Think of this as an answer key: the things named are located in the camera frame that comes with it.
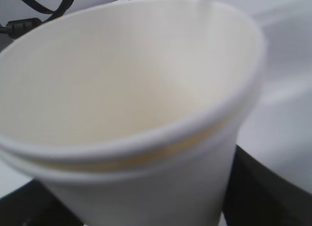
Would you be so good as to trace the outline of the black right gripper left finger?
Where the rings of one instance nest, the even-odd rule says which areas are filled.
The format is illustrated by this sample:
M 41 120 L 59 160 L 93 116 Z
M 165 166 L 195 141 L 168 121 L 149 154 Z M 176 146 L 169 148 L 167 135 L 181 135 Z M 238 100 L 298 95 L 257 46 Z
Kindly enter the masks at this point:
M 84 223 L 38 181 L 0 199 L 2 226 L 82 226 Z

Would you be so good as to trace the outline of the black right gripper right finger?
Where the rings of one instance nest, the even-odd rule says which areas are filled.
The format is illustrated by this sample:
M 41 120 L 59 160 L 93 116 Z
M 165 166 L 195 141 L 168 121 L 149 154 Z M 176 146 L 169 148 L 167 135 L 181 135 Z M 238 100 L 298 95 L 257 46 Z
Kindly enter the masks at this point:
M 310 226 L 312 195 L 237 146 L 223 214 L 229 226 Z

